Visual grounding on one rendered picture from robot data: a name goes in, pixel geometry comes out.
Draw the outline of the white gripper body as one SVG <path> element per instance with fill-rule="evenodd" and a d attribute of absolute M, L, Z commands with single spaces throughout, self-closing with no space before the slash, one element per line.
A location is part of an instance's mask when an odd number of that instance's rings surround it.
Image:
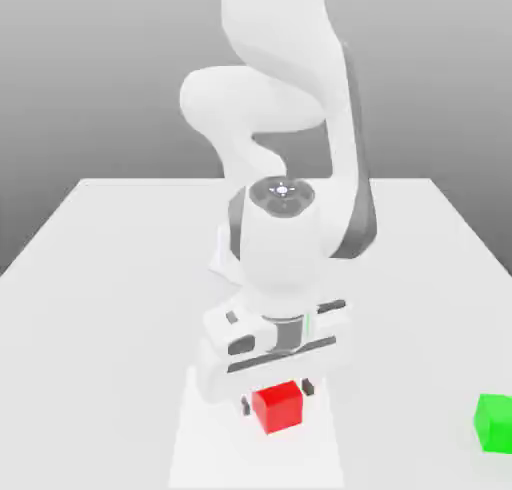
<path fill-rule="evenodd" d="M 199 391 L 209 403 L 242 395 L 289 380 L 324 375 L 341 363 L 341 343 L 335 336 L 315 340 L 293 353 L 221 357 L 205 338 L 199 342 Z"/>

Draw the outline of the small green cube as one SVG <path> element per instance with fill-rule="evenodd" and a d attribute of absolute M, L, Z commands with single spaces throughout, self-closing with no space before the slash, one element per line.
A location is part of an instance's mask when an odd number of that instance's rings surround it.
<path fill-rule="evenodd" d="M 473 423 L 483 451 L 512 454 L 512 396 L 481 394 Z"/>

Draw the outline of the small red cube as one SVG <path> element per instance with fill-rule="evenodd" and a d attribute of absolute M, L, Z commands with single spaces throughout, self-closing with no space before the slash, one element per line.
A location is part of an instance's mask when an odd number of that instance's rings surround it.
<path fill-rule="evenodd" d="M 253 392 L 251 405 L 267 435 L 302 423 L 303 395 L 293 380 Z"/>

